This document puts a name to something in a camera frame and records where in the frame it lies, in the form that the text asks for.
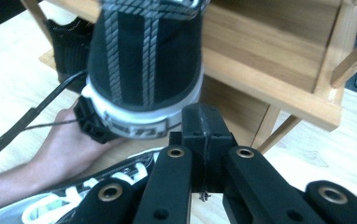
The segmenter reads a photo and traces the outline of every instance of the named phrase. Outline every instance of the wooden shelf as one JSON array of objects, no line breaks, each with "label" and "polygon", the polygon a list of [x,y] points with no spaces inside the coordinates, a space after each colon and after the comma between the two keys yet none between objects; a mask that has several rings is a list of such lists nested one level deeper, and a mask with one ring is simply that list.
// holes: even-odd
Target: wooden shelf
[{"label": "wooden shelf", "polygon": [[[92,22],[100,13],[95,0],[49,1]],[[331,86],[332,68],[351,52],[356,27],[351,1],[213,0],[203,29],[206,74],[332,131],[344,88]]]}]

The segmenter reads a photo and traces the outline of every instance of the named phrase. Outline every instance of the black sneaker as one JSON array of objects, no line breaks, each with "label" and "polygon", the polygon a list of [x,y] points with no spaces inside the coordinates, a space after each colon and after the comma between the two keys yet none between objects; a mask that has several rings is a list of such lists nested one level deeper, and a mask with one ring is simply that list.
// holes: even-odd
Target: black sneaker
[{"label": "black sneaker", "polygon": [[[59,25],[52,20],[47,20],[46,25],[52,37],[59,81],[62,83],[77,72],[86,70],[93,24],[81,18],[75,18],[67,25]],[[68,89],[80,93],[85,85],[86,78],[84,77],[73,82]]]},{"label": "black sneaker", "polygon": [[91,189],[97,190],[106,181],[130,185],[130,189],[141,195],[159,151],[160,148],[144,151],[94,175],[56,186],[1,208],[0,223],[68,223]]},{"label": "black sneaker", "polygon": [[206,2],[106,0],[101,6],[82,95],[113,133],[165,136],[200,96]]}]

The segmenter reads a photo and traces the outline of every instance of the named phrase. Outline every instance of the wooden furniture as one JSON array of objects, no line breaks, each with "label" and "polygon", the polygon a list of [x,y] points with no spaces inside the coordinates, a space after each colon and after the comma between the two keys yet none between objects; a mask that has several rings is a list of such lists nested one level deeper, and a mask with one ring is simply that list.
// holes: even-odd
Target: wooden furniture
[{"label": "wooden furniture", "polygon": [[[47,17],[36,1],[21,1],[43,27]],[[92,22],[100,13],[97,0],[48,1]],[[203,29],[211,78],[202,100],[243,131],[241,144],[262,152],[303,119],[332,131],[341,119],[344,84],[357,67],[357,51],[341,63],[356,31],[357,1],[212,0]],[[271,134],[280,110],[292,115]]]}]

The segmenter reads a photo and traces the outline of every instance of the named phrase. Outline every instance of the black metal bracket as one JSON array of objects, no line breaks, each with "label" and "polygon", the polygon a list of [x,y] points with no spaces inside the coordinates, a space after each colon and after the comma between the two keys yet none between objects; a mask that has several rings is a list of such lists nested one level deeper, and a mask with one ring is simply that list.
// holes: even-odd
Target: black metal bracket
[{"label": "black metal bracket", "polygon": [[[216,192],[223,194],[224,209],[231,223],[357,223],[356,196],[328,181],[310,183],[306,192],[290,186],[260,152],[238,146],[220,112],[208,105],[189,105],[183,109],[182,132],[170,134],[169,147],[160,152],[146,184],[135,200],[128,197],[108,209],[94,206],[92,209],[97,212],[93,215],[87,210],[87,216],[92,216],[88,220],[189,223],[191,193],[201,193],[206,201],[209,192]],[[103,186],[93,191],[100,194]],[[122,188],[121,195],[131,192]],[[85,201],[94,195],[88,195]],[[76,216],[80,216],[81,206]],[[116,216],[110,216],[109,222],[102,221],[102,217],[118,207],[131,209],[132,213],[120,210],[114,213]]]}]

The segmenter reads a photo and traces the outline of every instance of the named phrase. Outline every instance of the black canvas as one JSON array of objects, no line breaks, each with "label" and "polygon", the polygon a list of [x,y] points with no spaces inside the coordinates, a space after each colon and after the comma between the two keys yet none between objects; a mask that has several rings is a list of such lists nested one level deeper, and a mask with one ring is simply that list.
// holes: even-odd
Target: black canvas
[{"label": "black canvas", "polygon": [[[75,18],[67,25],[47,20],[46,25],[53,42],[54,59],[58,79],[62,83],[68,77],[87,69],[89,46],[93,24]],[[86,85],[86,78],[76,80],[68,89],[80,93]]]},{"label": "black canvas", "polygon": [[203,0],[105,0],[95,24],[90,82],[131,111],[173,105],[201,73]]},{"label": "black canvas", "polygon": [[[80,204],[82,209],[86,209],[89,200],[85,199],[92,200],[92,194],[89,195],[92,189],[95,191],[108,181],[128,186],[130,190],[141,196],[159,151],[160,148],[146,150],[94,175],[52,187],[3,207],[0,209],[0,223],[68,223]],[[97,214],[96,209],[93,208],[90,212],[94,211]]]},{"label": "black canvas", "polygon": [[[76,186],[79,191],[89,190],[83,187],[83,182],[89,178],[95,178],[100,181],[91,190],[89,190],[87,196],[81,202],[79,207],[76,207],[67,214],[65,214],[56,223],[92,223],[89,220],[82,220],[82,217],[90,218],[94,216],[97,220],[103,219],[105,221],[104,223],[108,223],[110,221],[110,217],[106,216],[106,214],[110,213],[110,211],[108,210],[110,208],[108,207],[108,203],[104,203],[99,200],[97,194],[104,186],[108,185],[109,183],[120,183],[121,185],[131,186],[129,187],[129,189],[132,190],[136,195],[133,206],[137,206],[138,202],[141,200],[141,195],[147,185],[149,174],[152,172],[154,164],[159,155],[159,151],[160,149],[145,151],[139,155],[121,161],[97,174],[77,180],[75,184],[68,184],[55,188],[52,191],[53,193],[61,194],[64,196],[64,189],[67,189],[68,187],[73,185]],[[139,171],[136,168],[136,165],[139,163],[143,164],[143,169],[145,169],[144,171]],[[120,179],[119,176],[114,176],[116,173],[121,173],[122,175],[127,175],[131,179],[136,179],[135,176],[139,172],[145,171],[147,173],[147,176],[142,177],[135,183],[128,183],[124,179]]]}]

